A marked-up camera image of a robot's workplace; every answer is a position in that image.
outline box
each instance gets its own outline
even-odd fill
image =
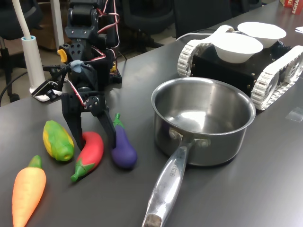
[[[292,13],[300,15],[303,7],[303,0],[293,0],[293,10]]]
[[[293,0],[280,0],[280,2],[282,3],[282,5],[284,7],[289,7],[289,8],[292,8],[293,7]]]

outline metal handle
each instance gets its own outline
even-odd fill
[[[181,142],[165,164],[148,202],[142,227],[162,227],[172,210],[182,183],[193,142]]]

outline pot rim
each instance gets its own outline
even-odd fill
[[[216,83],[216,84],[220,84],[220,85],[223,85],[225,87],[229,87],[231,88],[232,90],[234,90],[235,92],[238,92],[239,95],[241,95],[246,101],[247,103],[249,104],[249,108],[251,110],[251,113],[250,113],[250,119],[246,122],[245,125],[243,125],[242,127],[236,129],[236,130],[233,130],[233,131],[228,131],[228,132],[222,132],[222,133],[201,133],[201,132],[197,132],[197,131],[191,131],[191,130],[185,130],[185,129],[182,129],[181,127],[173,124],[172,122],[168,121],[166,118],[164,118],[160,113],[159,111],[157,110],[157,107],[156,107],[156,104],[155,104],[155,99],[156,99],[156,96],[157,94],[163,90],[165,87],[167,87],[169,84],[172,84],[172,83],[177,83],[178,81],[184,81],[184,80],[195,80],[195,81],[200,81],[200,82],[204,82],[204,83],[209,83],[209,84],[212,84],[212,83]],[[160,84],[159,86],[157,86],[157,88],[153,91],[152,95],[151,95],[151,104],[152,104],[152,107],[154,109],[154,111],[156,112],[156,114],[162,118],[162,120],[164,120],[165,122],[167,122],[169,125],[177,128],[177,129],[180,129],[182,131],[185,131],[185,132],[189,132],[189,133],[194,133],[194,134],[198,134],[198,135],[228,135],[228,134],[233,134],[233,133],[236,133],[238,131],[241,131],[245,128],[247,128],[252,122],[253,120],[255,119],[255,116],[256,116],[256,108],[255,108],[255,105],[253,104],[252,100],[244,93],[242,92],[241,90],[237,89],[236,87],[230,85],[230,84],[227,84],[227,83],[224,83],[224,82],[221,82],[221,81],[218,81],[218,80],[215,80],[215,79],[206,79],[206,78],[199,78],[199,77],[185,77],[185,78],[177,78],[177,79],[171,79],[169,81],[166,81],[162,84]]]

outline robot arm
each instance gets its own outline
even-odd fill
[[[111,146],[116,147],[116,131],[105,101],[104,88],[110,83],[121,83],[121,75],[115,65],[116,55],[111,47],[117,44],[114,0],[71,0],[68,25],[65,28],[71,44],[60,46],[58,53],[66,66],[52,72],[52,79],[39,86],[33,93],[48,95],[51,101],[58,96],[52,89],[62,90],[65,81],[70,82],[72,93],[62,94],[62,113],[75,138],[83,149],[81,113],[91,112],[97,117],[108,135]],[[99,28],[100,22],[107,23]]]

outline toy red pepper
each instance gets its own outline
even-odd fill
[[[92,131],[85,132],[83,133],[83,139],[86,143],[77,158],[75,174],[71,176],[73,182],[77,181],[78,177],[84,176],[96,168],[103,156],[104,143],[99,134]]]

